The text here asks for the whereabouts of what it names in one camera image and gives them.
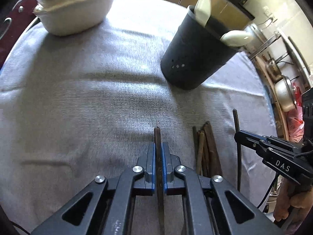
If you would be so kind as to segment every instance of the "utensil holder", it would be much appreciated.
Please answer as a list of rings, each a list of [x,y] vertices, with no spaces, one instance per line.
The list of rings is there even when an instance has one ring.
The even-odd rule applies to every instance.
[[[213,17],[205,27],[201,26],[193,10],[194,6],[188,6],[186,17],[161,60],[166,80],[185,90],[198,87],[238,51],[220,41],[229,29]]]

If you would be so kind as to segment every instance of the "silver screw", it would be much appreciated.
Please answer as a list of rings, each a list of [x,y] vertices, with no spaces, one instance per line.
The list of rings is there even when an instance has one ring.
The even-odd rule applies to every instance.
[[[184,171],[186,170],[186,167],[183,166],[183,165],[178,165],[178,166],[176,167],[176,170],[179,171],[179,172],[184,172]]]
[[[133,167],[133,172],[138,173],[142,171],[142,167],[141,166],[134,166]]]
[[[217,183],[220,183],[220,182],[223,181],[223,177],[220,176],[220,175],[215,175],[215,176],[213,176],[213,180],[214,180],[215,182],[217,182]]]
[[[104,180],[105,180],[105,177],[102,176],[102,175],[98,175],[98,176],[96,176],[96,177],[94,178],[94,180],[95,180],[96,183],[103,183]]]

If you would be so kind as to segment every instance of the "gray tablecloth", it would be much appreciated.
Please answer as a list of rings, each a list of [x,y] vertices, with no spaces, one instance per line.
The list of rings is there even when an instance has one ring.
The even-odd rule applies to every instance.
[[[211,121],[225,178],[236,185],[232,109],[241,129],[276,135],[253,64],[236,54],[192,91],[172,87],[160,60],[186,9],[163,0],[115,0],[107,18],[56,37],[38,24],[0,75],[0,202],[32,231],[93,178],[114,177],[146,153],[153,128],[195,166],[192,126]],[[255,205],[274,173],[243,148],[242,193]],[[156,197],[138,197],[133,234],[158,234]],[[180,197],[165,197],[166,234],[180,234]]]

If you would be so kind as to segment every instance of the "spoon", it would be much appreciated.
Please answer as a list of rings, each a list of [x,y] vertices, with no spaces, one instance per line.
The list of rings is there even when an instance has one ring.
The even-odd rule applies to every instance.
[[[196,21],[205,27],[211,16],[211,0],[198,0],[194,9]]]
[[[241,47],[253,40],[253,35],[246,31],[233,30],[224,34],[220,41],[229,47]]]

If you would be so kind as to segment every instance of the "white wall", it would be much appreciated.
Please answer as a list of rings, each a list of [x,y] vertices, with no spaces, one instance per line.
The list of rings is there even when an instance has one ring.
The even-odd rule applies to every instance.
[[[264,35],[269,38],[277,27],[281,28],[287,36],[291,36],[313,71],[313,28],[296,1],[248,0],[244,5],[255,16],[256,24],[263,23],[268,19],[263,11],[264,6],[268,6],[277,18],[277,21],[269,26],[268,24],[259,25],[261,29],[268,26],[263,30]],[[275,59],[286,52],[281,39],[271,45],[270,49]]]

